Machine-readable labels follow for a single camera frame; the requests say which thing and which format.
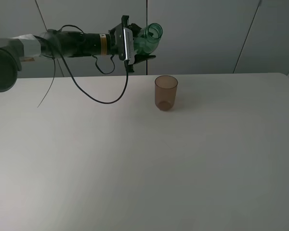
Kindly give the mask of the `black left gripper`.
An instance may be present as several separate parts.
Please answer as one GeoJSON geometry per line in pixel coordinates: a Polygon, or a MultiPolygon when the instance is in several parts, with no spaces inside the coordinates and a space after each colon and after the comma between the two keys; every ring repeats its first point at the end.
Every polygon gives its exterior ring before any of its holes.
{"type": "MultiPolygon", "coordinates": [[[[124,62],[125,61],[125,52],[124,52],[124,41],[123,41],[123,28],[126,27],[132,31],[132,35],[134,37],[142,37],[144,34],[144,29],[139,27],[137,24],[132,23],[129,25],[129,16],[123,15],[121,17],[121,23],[114,27],[113,29],[109,30],[109,34],[112,39],[114,39],[114,44],[112,45],[111,51],[118,55],[119,59],[124,62]]],[[[141,62],[151,60],[156,58],[155,55],[141,55],[136,54],[134,56],[134,63],[133,64],[139,64],[141,62]]],[[[127,65],[128,72],[134,72],[133,64],[127,65]]]]}

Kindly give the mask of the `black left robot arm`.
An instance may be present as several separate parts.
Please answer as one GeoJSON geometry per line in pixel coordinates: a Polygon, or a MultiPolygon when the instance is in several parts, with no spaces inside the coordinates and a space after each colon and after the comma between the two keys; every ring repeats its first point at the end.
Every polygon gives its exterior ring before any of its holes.
{"type": "Polygon", "coordinates": [[[140,28],[129,24],[129,17],[122,16],[121,23],[107,34],[49,29],[43,37],[32,34],[15,38],[0,38],[0,92],[8,91],[21,72],[21,62],[36,58],[64,59],[65,57],[94,57],[98,55],[118,56],[128,61],[128,71],[143,61],[153,59],[152,54],[162,37],[159,24],[140,28]]]}

